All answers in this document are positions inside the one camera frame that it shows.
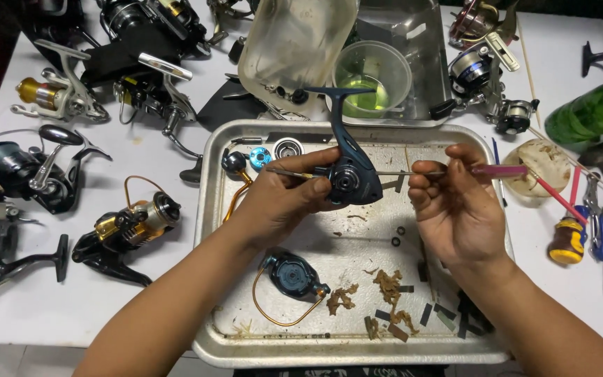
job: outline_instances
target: right hand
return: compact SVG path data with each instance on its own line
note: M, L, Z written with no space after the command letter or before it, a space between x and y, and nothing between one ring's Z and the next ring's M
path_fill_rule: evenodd
M446 149L448 166L436 161L416 161L415 173L448 171L431 180L422 175L409 178L409 198L414 205L425 246L447 265L479 266L482 262L508 258L504 246L504 212L489 178L475 178L467 167L486 164L481 153L468 144Z

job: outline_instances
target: left hand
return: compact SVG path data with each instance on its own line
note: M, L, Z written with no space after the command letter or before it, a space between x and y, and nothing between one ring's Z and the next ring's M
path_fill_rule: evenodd
M329 165L340 156L339 149L334 147L274 160L266 167L311 173L314 167ZM266 167L225 223L238 225L239 234L248 237L249 243L258 251L280 244L309 214L343 208L326 199L332 189L327 178L305 181L268 172Z

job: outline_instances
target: table surface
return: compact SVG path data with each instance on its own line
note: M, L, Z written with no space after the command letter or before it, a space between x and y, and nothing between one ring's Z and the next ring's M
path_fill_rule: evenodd
M201 1L195 6L202 23L212 30L208 6ZM84 8L88 29L100 43L107 43L107 37L98 25L95 2L85 2ZM457 10L455 7L441 7L445 31L453 20L449 13ZM511 44L511 51L522 68L503 75L507 98L531 100L535 95L541 100L539 115L542 121L558 106L603 84L602 69L592 68L584 79L580 76L581 47L586 40L590 41L593 51L603 51L603 20L519 13L519 23L521 41ZM213 48L209 59L182 63L184 68L194 73L194 78L190 82L182 82L178 88L189 96L197 111L222 86L225 80L223 73L237 73L237 67L229 62L226 54L236 38L247 35L249 26L248 21L231 23L228 29L230 36ZM448 46L446 51L448 61L458 53ZM0 90L0 132L36 129L49 123L18 116L9 110L12 104L20 103L13 90L15 85L27 76L40 79L40 73L46 66L49 64L22 36ZM83 164L86 173L83 189L80 202L72 213L53 216L36 202L14 201L25 211L26 217L38 219L42 224L22 226L17 257L54 252L60 234L64 233L69 235L70 247L73 247L103 213L125 206L124 179L129 175L143 175L183 205L179 229L132 253L128 262L131 268L155 280L192 249L198 189L180 181L178 173L193 167L194 160L183 157L172 148L171 141L160 135L163 121L138 117L133 125L122 125L117 119L119 104L113 98L105 108L113 118L109 124L83 124L77 120L70 127L110 153L113 161L92 157ZM509 139L498 136L493 126L475 111L466 111L447 123L469 127L488 143L494 137L502 156L522 142L535 138L529 132ZM543 125L538 124L534 117L532 127L543 131ZM203 150L209 136L209 132L199 125L189 123L181 124L177 134L181 142L194 151ZM15 140L23 149L39 143L38 136L32 133L20 133ZM60 154L60 167L68 164L77 148L68 147L66 149L70 151ZM580 195L585 186L582 179ZM154 192L152 186L143 181L133 180L130 188L133 200L149 198ZM569 196L569 189L567 187L564 196ZM603 205L602 189L599 197ZM506 198L509 204L507 220L517 264L546 293L603 337L603 265L592 258L584 258L582 263L566 268L551 262L545 249L553 235L553 226L564 210L552 199L525 201L508 192ZM116 282L82 264L70 263L67 279L62 284L55 282L53 268L30 268L0 287L0 343L87 347L106 321L140 290L141 287Z

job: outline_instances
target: blue reel part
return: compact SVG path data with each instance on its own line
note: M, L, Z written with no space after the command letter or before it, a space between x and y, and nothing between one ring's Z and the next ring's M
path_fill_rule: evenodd
M271 153L266 148L257 147L251 151L250 161L253 169L260 170L271 162Z
M318 273L306 260L291 252L271 254L262 266L269 269L269 279L285 296L301 299L316 296L319 289L325 295L331 291L327 284L320 284Z

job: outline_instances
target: metal tray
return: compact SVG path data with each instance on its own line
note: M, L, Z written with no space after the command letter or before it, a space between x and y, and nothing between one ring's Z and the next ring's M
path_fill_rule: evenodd
M408 97L397 111L389 111L379 119L343 116L344 123L406 124L410 127L434 127L444 123L447 118L434 121L430 116L430 106L452 98L439 3L436 0L362 0L357 17L383 31L363 31L358 23L360 37L389 44L407 58L413 82ZM416 35L407 38L411 32ZM326 97L326 102L331 109L329 97Z
M489 147L481 137L457 125L441 125L433 129L405 127L348 127L377 170L408 170L415 160L447 162L444 148L457 142L478 146L488 161L494 163ZM335 145L328 122L236 120L218 128L209 138L204 151L204 169L197 212L194 244L198 245L222 221L234 192L242 185L231 180L221 169L222 151L231 140L253 136L266 140L271 133L298 133L308 135L314 143L306 143L306 152ZM264 143L271 148L273 142ZM247 152L253 146L237 146ZM250 167L248 174L255 178ZM392 177L383 176L387 183ZM340 307L336 316L330 316L323 302L318 308L293 327L279 327L267 321L255 308L251 288L261 256L250 265L242 280L213 310L199 330L192 349L208 364L221 368L266 368L299 365L387 365L387 364L449 364L498 363L508 359L494 335L476 337L468 333L466 339L457 338L433 312L427 327L420 326L426 303L435 301L444 307L457 308L457 290L448 284L444 274L431 272L431 287L420 282L417 262L422 257L421 244L415 226L415 212L406 196L394 189L384 192L383 199L372 205L349 206L331 213L311 215L302 222L292 236L281 246L303 256L318 271L321 282L331 289L359 284L352 301L356 307ZM401 245L390 243L403 226ZM513 257L511 239L505 240L508 254ZM403 293L397 306L413 318L421 330L408 342L393 338L382 327L381 339L369 340L364 317L374 316L376 309L389 312L383 301L375 275L363 270L375 268L391 275L400 270L402 285L414 285L414 293ZM296 301L279 293L271 281L263 276L257 285L257 297L268 315L280 321L293 321L310 307L310 303ZM454 323L459 324L458 315Z

